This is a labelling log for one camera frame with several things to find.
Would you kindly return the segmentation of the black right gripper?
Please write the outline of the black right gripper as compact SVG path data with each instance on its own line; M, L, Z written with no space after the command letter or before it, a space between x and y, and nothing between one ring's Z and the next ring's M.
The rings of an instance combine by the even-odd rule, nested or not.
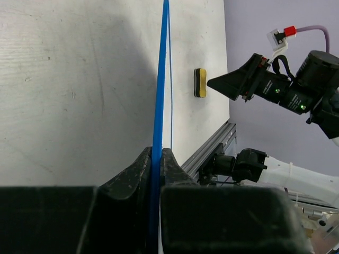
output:
M209 79L207 86L236 101L257 95L298 115L309 112L334 88L338 74L338 57L313 50L296 74L289 68L287 57L279 55L269 63L262 55L253 54L239 69Z

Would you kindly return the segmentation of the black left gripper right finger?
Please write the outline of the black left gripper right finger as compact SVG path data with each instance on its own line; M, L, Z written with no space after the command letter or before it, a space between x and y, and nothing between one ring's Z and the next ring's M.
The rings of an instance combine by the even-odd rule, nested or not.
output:
M160 161L164 253L310 253L287 194L263 187L203 187L171 149Z

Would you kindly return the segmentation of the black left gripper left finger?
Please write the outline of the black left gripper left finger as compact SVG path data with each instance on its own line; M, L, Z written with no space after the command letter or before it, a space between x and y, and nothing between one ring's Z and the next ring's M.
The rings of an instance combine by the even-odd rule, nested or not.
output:
M99 187L2 187L1 253L145 253L150 156Z

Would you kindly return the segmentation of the yellow black whiteboard eraser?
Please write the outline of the yellow black whiteboard eraser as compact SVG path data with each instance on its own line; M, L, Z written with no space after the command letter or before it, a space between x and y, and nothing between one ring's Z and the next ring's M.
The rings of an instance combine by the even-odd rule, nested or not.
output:
M194 70L194 96L205 98L207 95L207 71L203 68Z

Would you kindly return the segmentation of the blue framed whiteboard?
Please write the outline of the blue framed whiteboard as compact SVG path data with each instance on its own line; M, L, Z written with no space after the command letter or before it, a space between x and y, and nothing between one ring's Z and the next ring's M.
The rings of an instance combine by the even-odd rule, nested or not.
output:
M160 161L163 148L164 103L166 60L169 60L169 81L171 96L170 146L173 145L173 76L171 47L170 2L163 1L162 24L159 44L159 60L156 84L153 142L150 171L150 206L146 252L158 253L159 250L159 203L160 203Z

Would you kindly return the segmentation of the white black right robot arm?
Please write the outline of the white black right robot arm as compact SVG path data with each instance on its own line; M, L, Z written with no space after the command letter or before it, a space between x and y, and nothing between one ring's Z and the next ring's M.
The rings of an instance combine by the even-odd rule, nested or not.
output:
M236 100L257 95L296 114L309 114L338 143L338 57L313 50L296 74L285 56L253 54L239 69L213 78L208 87ZM290 189L338 207L338 178L244 149L237 156L209 157L205 177L224 175L227 187L194 181L170 149L161 158L161 235L165 253L309 253Z

